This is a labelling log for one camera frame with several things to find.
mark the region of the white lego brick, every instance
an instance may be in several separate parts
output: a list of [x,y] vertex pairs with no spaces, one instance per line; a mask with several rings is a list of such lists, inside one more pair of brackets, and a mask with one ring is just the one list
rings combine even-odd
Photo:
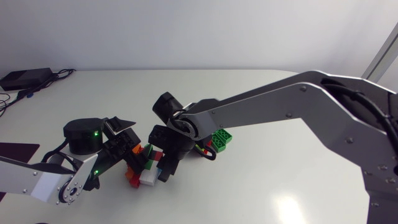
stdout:
[[157,179],[158,168],[157,161],[154,161],[150,170],[143,170],[141,172],[141,176],[139,178],[139,182],[142,184],[153,186],[155,185],[155,181]]

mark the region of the power adapter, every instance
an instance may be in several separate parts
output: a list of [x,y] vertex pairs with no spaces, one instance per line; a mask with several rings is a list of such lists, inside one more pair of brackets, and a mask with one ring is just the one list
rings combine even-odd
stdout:
[[0,86],[5,91],[34,88],[47,82],[53,75],[50,68],[10,72],[0,80]]

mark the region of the robotic arm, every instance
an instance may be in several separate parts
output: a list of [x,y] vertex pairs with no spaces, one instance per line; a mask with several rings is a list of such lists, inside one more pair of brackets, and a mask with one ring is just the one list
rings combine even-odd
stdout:
[[[395,223],[397,104],[395,93],[366,80],[305,72],[226,100],[201,100],[184,108],[165,93],[153,110],[169,131],[155,127],[149,141],[157,145],[156,139],[179,133],[203,146],[220,128],[301,118],[328,149],[362,168],[370,195],[368,223]],[[173,165],[169,170],[162,167],[160,180],[174,173],[190,147],[185,145],[171,150],[173,158],[165,157]]]
[[[0,191],[31,195],[54,205],[71,205],[82,190],[98,189],[98,176],[122,159],[141,173],[148,158],[145,151],[131,151],[140,143],[129,128],[133,124],[117,117],[69,122],[63,128],[65,141],[48,152],[41,163],[30,165],[0,157]],[[103,133],[108,138],[104,143]],[[62,166],[64,160],[73,170]]]

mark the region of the green lego brick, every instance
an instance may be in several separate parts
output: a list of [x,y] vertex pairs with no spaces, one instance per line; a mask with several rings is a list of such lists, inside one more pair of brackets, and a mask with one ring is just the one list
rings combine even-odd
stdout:
[[225,144],[229,143],[232,140],[232,135],[224,129],[217,130],[216,134],[225,142]]
[[146,154],[147,157],[149,156],[151,150],[153,150],[154,146],[151,145],[151,144],[146,144],[143,151],[145,152],[148,147],[150,147],[150,149],[146,152],[147,153]]
[[154,161],[152,159],[149,159],[148,162],[145,163],[145,169],[150,170],[153,163],[154,163]]
[[217,134],[213,134],[211,137],[211,145],[214,147],[216,152],[222,152],[226,148],[226,144]]

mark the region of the tabletop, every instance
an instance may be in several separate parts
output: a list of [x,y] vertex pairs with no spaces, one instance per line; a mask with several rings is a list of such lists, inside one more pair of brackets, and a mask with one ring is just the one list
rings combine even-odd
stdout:
[[[69,121],[117,116],[137,122],[132,128],[145,144],[154,125],[162,124],[152,106],[166,91],[187,105],[223,100],[292,75],[78,71],[8,108],[0,118],[0,142],[40,144],[33,164],[62,143]],[[166,183],[134,189],[122,161],[99,177],[98,190],[84,191],[69,207],[7,194],[0,202],[1,223],[366,223],[369,197],[360,168],[329,151],[302,120],[227,131],[233,140],[215,161],[191,152]]]

